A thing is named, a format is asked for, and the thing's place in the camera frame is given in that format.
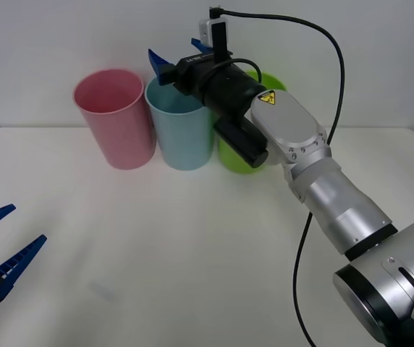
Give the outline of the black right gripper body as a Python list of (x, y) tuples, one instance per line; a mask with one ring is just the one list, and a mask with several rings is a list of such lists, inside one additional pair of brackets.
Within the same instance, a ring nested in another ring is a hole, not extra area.
[(234, 65), (231, 55), (215, 59), (213, 51), (179, 60), (174, 86), (200, 102), (227, 102), (234, 92)]

